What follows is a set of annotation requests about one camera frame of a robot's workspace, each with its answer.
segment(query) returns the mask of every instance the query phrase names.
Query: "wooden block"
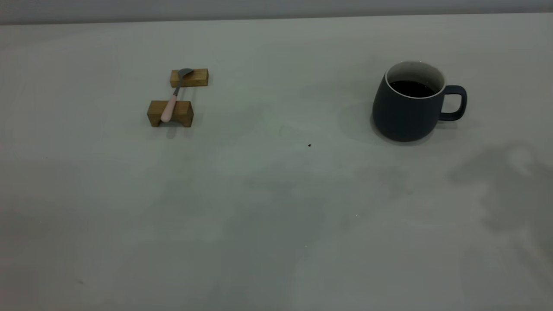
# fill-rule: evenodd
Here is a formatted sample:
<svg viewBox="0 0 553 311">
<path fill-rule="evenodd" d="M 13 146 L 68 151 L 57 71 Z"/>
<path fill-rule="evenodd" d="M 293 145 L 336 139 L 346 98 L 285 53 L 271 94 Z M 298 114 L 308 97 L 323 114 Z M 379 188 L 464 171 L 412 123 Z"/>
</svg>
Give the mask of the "wooden block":
<svg viewBox="0 0 553 311">
<path fill-rule="evenodd" d="M 177 72 L 178 70 L 171 71 L 171 78 L 169 79 L 171 87 L 179 85 Z M 208 80 L 209 72 L 207 72 L 207 69 L 194 69 L 193 72 L 184 76 L 181 86 L 206 86 Z"/>
<path fill-rule="evenodd" d="M 158 127 L 161 123 L 161 114 L 163 109 L 167 106 L 166 100 L 153 100 L 148 108 L 148 119 L 153 127 Z M 189 101 L 177 101 L 175 104 L 175 110 L 173 110 L 173 116 L 171 122 L 180 122 L 184 127 L 192 126 L 192 119 L 194 118 L 194 111 L 192 110 L 192 104 Z"/>
</svg>

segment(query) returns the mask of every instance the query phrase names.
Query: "mug handle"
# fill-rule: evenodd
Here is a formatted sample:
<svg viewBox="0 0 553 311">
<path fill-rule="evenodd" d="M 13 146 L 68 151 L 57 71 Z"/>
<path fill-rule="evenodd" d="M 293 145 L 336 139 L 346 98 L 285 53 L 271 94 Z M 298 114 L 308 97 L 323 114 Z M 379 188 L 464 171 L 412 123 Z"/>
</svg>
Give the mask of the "mug handle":
<svg viewBox="0 0 553 311">
<path fill-rule="evenodd" d="M 465 114 L 465 109 L 467 108 L 467 91 L 462 86 L 447 85 L 444 89 L 444 94 L 461 95 L 461 107 L 455 112 L 440 112 L 440 121 L 459 120 Z"/>
</svg>

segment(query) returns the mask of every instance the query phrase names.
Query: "mug rim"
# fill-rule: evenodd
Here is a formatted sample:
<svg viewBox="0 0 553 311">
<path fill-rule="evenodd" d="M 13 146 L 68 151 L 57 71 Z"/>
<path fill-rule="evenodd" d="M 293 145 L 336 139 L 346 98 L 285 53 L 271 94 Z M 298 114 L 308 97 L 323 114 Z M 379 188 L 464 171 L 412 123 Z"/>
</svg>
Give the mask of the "mug rim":
<svg viewBox="0 0 553 311">
<path fill-rule="evenodd" d="M 432 96 L 427 96 L 427 97 L 412 97 L 412 96 L 407 96 L 405 94 L 401 94 L 400 92 L 396 91 L 391 85 L 390 83 L 388 82 L 388 72 L 390 72 L 390 69 L 392 69 L 393 67 L 395 67 L 396 65 L 399 65 L 399 64 L 402 64 L 402 63 L 420 63 L 420 64 L 424 64 L 426 66 L 430 66 L 434 69 L 436 69 L 437 72 L 440 73 L 440 75 L 442 76 L 442 79 L 444 80 L 444 85 L 442 86 L 442 89 L 440 91 L 438 91 L 437 93 L 435 93 L 434 95 Z M 421 60 L 402 60 L 400 61 L 399 63 L 397 64 L 394 64 L 392 65 L 392 67 L 388 68 L 388 70 L 386 70 L 386 73 L 384 74 L 384 79 L 386 80 L 386 84 L 388 85 L 388 87 L 394 91 L 395 93 L 401 95 L 401 96 L 404 96 L 404 97 L 407 97 L 409 99 L 414 99 L 414 100 L 423 100 L 423 99 L 431 99 L 432 97 L 436 96 L 436 95 L 439 95 L 440 93 L 442 93 L 444 91 L 444 89 L 446 88 L 446 85 L 447 85 L 447 82 L 446 82 L 446 76 L 444 75 L 444 73 L 438 69 L 438 67 L 436 66 L 432 66 L 430 65 L 429 63 L 427 62 L 424 62 L 424 61 L 421 61 Z"/>
</svg>

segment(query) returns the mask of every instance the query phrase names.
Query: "table surface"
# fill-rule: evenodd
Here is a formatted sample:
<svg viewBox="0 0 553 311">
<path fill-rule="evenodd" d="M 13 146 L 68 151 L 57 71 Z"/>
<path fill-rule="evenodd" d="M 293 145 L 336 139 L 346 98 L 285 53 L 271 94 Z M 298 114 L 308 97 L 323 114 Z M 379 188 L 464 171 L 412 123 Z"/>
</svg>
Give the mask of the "table surface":
<svg viewBox="0 0 553 311">
<path fill-rule="evenodd" d="M 2 26 L 0 309 L 549 310 L 552 51 L 550 13 Z M 406 59 L 468 108 L 399 144 Z"/>
</svg>

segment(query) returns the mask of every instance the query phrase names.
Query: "metal spoon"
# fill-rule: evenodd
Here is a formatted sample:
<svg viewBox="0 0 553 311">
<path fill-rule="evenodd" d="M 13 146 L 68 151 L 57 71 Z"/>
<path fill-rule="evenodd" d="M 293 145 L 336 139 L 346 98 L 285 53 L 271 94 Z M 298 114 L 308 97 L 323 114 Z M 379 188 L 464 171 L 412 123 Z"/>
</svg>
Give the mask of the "metal spoon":
<svg viewBox="0 0 553 311">
<path fill-rule="evenodd" d="M 171 116 L 173 116 L 173 110 L 175 110 L 175 104 L 176 104 L 176 96 L 179 94 L 179 89 L 182 84 L 182 79 L 185 75 L 193 72 L 193 69 L 190 68 L 184 68 L 179 70 L 177 72 L 177 75 L 179 76 L 179 84 L 176 86 L 175 92 L 171 96 L 171 99 L 167 103 L 167 106 L 165 106 L 165 109 L 163 110 L 163 113 L 161 114 L 161 120 L 163 122 L 169 122 L 171 120 Z"/>
</svg>

